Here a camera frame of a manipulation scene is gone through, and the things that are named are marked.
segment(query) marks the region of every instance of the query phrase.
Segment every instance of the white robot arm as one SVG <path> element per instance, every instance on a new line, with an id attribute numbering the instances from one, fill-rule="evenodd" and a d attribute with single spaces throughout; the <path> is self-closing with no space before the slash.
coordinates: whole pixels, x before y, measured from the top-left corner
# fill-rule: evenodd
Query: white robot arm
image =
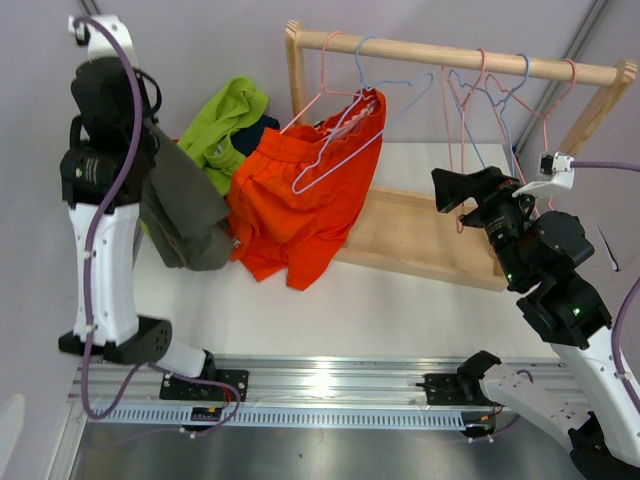
<path id="1" fill-rule="evenodd" d="M 72 123 L 70 149 L 60 165 L 63 198 L 69 205 L 76 239 L 78 310 L 74 328 L 59 339 L 59 348 L 67 353 L 82 354 L 91 332 L 92 354 L 102 354 L 106 360 L 125 365 L 153 362 L 171 372 L 201 377 L 205 369 L 207 374 L 215 370 L 211 354 L 176 338 L 167 320 L 137 315 L 133 299 L 132 251 L 142 190 L 140 178 L 152 167 L 153 151 L 149 147 L 152 142 L 145 142 L 152 135 L 146 125 L 156 121 L 152 115 L 144 116 L 145 125 L 131 174 L 101 216 L 92 248 L 86 251 L 89 225 L 99 214 L 99 205 L 122 168 L 121 159 L 130 135 L 127 130 L 132 130 L 127 125 L 130 127 L 133 123 L 133 107 L 127 110 L 121 101 L 113 101 L 131 97 L 132 87 L 100 26 L 115 37 L 138 71 L 131 36 L 118 18 L 103 15 L 92 17 L 91 21 L 95 24 L 75 25 L 74 19 L 69 19 L 69 30 L 77 43 L 88 47 L 89 61 L 78 68 L 72 83 L 80 115 Z M 141 79 L 138 87 L 144 90 Z M 88 139 L 80 139 L 82 128 L 88 133 Z M 87 255 L 92 256 L 89 282 L 84 278 Z M 84 304 L 87 285 L 91 288 L 93 307 L 91 326 Z"/>
<path id="2" fill-rule="evenodd" d="M 516 302 L 525 320 L 572 370 L 590 406 L 551 395 L 487 352 L 458 369 L 458 382 L 555 438 L 587 479 L 640 478 L 640 412 L 628 393 L 640 387 L 631 374 L 618 373 L 611 315 L 595 288 L 575 272 L 593 254 L 593 245 L 579 220 L 567 213 L 531 219 L 536 197 L 571 189 L 572 162 L 561 152 L 543 155 L 549 181 L 525 186 L 495 167 L 469 175 L 435 169 L 432 176 L 438 211 L 475 198 L 478 207 L 460 221 L 485 229 L 508 289 L 527 294 Z M 621 362 L 630 372 L 623 356 Z"/>

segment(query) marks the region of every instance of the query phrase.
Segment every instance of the laundry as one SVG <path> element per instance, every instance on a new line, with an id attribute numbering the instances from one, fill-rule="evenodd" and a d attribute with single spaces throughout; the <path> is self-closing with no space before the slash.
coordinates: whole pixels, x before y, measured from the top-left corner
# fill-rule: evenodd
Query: laundry
<path id="1" fill-rule="evenodd" d="M 207 163 L 202 170 L 216 186 L 220 195 L 229 193 L 231 176 L 244 163 L 245 158 L 242 153 L 233 148 L 229 135 L 225 135 L 218 143 L 212 159 L 207 157 Z"/>
<path id="2" fill-rule="evenodd" d="M 307 172 L 311 183 L 350 154 L 363 147 L 384 128 L 386 101 L 377 90 L 358 100 L 346 122 L 367 108 L 373 111 L 359 126 L 324 151 L 319 165 Z M 344 110 L 319 128 L 292 127 L 284 134 L 266 129 L 258 149 L 236 171 L 227 201 L 229 221 L 236 235 L 233 260 L 240 260 L 261 281 L 288 267 L 287 285 L 304 290 L 326 270 L 344 245 L 364 204 L 378 163 L 382 137 L 378 136 L 333 174 L 300 195 L 292 184 L 313 164 L 331 129 Z"/>
<path id="3" fill-rule="evenodd" d="M 178 141 L 196 165 L 207 169 L 221 195 L 228 192 L 231 175 L 242 163 L 239 152 L 228 151 L 233 149 L 229 136 L 258 122 L 268 103 L 251 80 L 236 77 L 207 102 Z"/>
<path id="4" fill-rule="evenodd" d="M 256 123 L 250 127 L 243 128 L 231 137 L 233 148 L 245 157 L 248 157 L 258 148 L 265 128 L 280 130 L 280 122 L 268 115 L 263 115 Z"/>
<path id="5" fill-rule="evenodd" d="M 167 267 L 222 268 L 232 243 L 229 208 L 207 176 L 155 127 L 156 166 L 145 179 L 140 221 Z"/>

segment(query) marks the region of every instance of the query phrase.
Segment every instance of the dark navy cloth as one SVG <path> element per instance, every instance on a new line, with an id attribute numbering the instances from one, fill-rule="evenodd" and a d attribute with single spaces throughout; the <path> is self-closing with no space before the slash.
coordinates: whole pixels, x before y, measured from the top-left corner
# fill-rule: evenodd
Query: dark navy cloth
<path id="1" fill-rule="evenodd" d="M 233 148 L 242 153 L 245 157 L 248 157 L 253 151 L 258 148 L 262 133 L 265 128 L 273 128 L 274 130 L 280 130 L 280 122 L 275 118 L 263 115 L 256 123 L 250 127 L 238 130 L 238 132 L 231 137 L 231 144 Z"/>

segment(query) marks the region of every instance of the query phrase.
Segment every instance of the wooden clothes rack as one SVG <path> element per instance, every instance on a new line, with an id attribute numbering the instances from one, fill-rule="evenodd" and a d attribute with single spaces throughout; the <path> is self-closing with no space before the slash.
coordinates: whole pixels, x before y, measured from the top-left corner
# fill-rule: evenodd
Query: wooden clothes rack
<path id="1" fill-rule="evenodd" d="M 294 116 L 300 113 L 308 102 L 307 80 L 304 68 L 304 50 L 322 50 L 325 40 L 331 32 L 313 32 L 304 30 L 300 22 L 289 20 L 285 30 L 285 46 L 289 67 L 289 84 Z M 336 35 L 328 42 L 329 52 L 355 54 L 363 37 L 354 35 Z M 371 38 L 360 49 L 360 54 L 368 57 L 404 60 L 415 63 L 440 65 L 454 68 L 480 70 L 482 54 L 478 50 L 469 50 L 441 45 L 426 45 L 382 38 Z M 589 103 L 578 116 L 560 144 L 559 150 L 576 156 L 595 130 L 602 124 L 613 107 L 622 98 L 626 90 L 635 80 L 637 63 L 634 60 L 621 59 L 615 67 L 600 65 L 576 64 L 576 83 L 598 86 Z M 524 76 L 526 62 L 518 55 L 505 53 L 486 53 L 486 72 Z M 529 76 L 559 82 L 571 82 L 573 70 L 571 65 L 562 60 L 531 58 Z M 296 122 L 308 123 L 306 114 Z M 423 215 L 416 208 L 424 209 Z M 474 235 L 465 229 L 456 238 L 452 219 L 442 216 L 447 222 L 439 222 L 433 214 L 433 199 L 424 195 L 409 192 L 391 192 L 389 189 L 372 187 L 365 207 L 354 226 L 349 241 L 337 255 L 337 260 L 360 265 L 384 268 L 413 275 L 436 278 L 465 285 L 472 285 L 492 290 L 502 290 L 506 286 L 502 271 L 493 258 L 493 254 L 484 235 Z M 410 218 L 409 223 L 399 221 Z M 417 232 L 438 238 L 441 248 L 436 248 L 432 256 L 416 254 L 415 249 L 399 250 L 390 235 L 397 234 L 399 244 L 406 244 L 406 234 Z M 480 268 L 467 268 L 455 262 L 451 249 L 475 252 Z M 487 267 L 482 257 L 493 258 Z"/>

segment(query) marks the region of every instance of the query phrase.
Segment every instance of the lime green cloth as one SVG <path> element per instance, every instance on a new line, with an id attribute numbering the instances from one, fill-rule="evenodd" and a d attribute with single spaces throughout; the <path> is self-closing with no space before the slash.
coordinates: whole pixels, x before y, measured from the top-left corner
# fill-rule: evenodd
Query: lime green cloth
<path id="1" fill-rule="evenodd" d="M 244 161 L 244 156 L 231 146 L 229 136 L 256 123 L 264 114 L 268 103 L 269 98 L 251 80 L 236 77 L 207 102 L 178 142 L 178 146 L 200 168 L 206 169 L 205 173 L 221 194 L 225 195 L 229 191 L 231 175 Z M 223 140 L 228 146 L 221 145 Z"/>
<path id="2" fill-rule="evenodd" d="M 231 188 L 231 176 L 240 165 L 244 163 L 246 157 L 233 148 L 231 144 L 231 135 L 226 135 L 218 143 L 218 148 L 213 155 L 209 149 L 205 150 L 204 157 L 206 159 L 203 168 L 211 183 L 215 185 L 220 195 L 225 196 Z"/>

